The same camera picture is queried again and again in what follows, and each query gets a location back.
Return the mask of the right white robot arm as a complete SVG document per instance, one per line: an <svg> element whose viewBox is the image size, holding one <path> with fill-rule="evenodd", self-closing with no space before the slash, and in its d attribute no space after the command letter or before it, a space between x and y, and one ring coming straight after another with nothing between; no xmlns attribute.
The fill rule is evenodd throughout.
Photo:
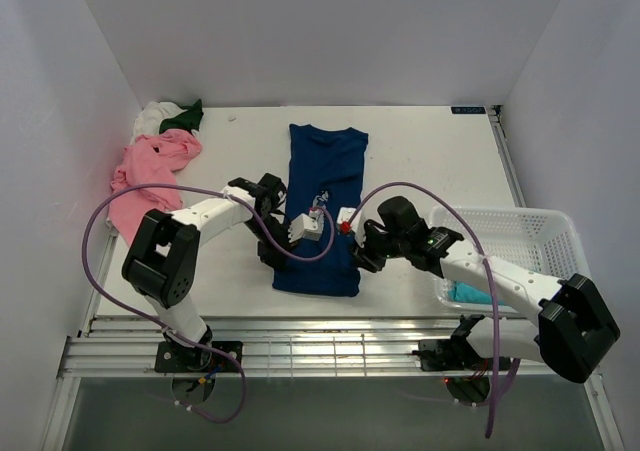
<svg viewBox="0 0 640 451"><path fill-rule="evenodd" d="M418 352L432 370L472 370L482 363L524 359L547 365L560 377L583 383L621 335L594 282L579 273L561 279L536 273L478 249L470 233L431 226L403 196L384 201L379 219L358 208L338 214L351 235L355 267L376 273L390 259L454 284L468 285L519 313L500 321L463 316L451 336Z"/></svg>

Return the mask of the navy blue printed t-shirt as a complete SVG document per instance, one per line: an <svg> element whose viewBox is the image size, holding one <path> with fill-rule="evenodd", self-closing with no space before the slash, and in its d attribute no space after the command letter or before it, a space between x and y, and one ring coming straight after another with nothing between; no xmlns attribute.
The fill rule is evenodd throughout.
<svg viewBox="0 0 640 451"><path fill-rule="evenodd" d="M327 209L333 219L342 207L360 204L365 152L369 137L359 130L326 131L312 125L289 126L290 161L285 213L290 218L314 207ZM320 260L287 260L276 271L272 286L288 293L354 297L360 272L352 266L352 239L336 233L329 252Z"/></svg>

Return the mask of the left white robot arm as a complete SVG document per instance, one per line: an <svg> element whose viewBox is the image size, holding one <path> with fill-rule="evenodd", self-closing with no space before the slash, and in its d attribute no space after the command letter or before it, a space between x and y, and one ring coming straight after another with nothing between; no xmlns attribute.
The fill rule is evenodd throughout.
<svg viewBox="0 0 640 451"><path fill-rule="evenodd" d="M176 212L147 212L134 235L122 276L156 311L169 330L164 333L171 353L188 369L201 370L212 358L212 333L189 297L200 247L227 229L245 225L257 238L257 256L274 270L286 257L277 250L294 249L288 222L279 219L286 197L282 180L266 173L256 183L236 178L224 191L247 202L219 197Z"/></svg>

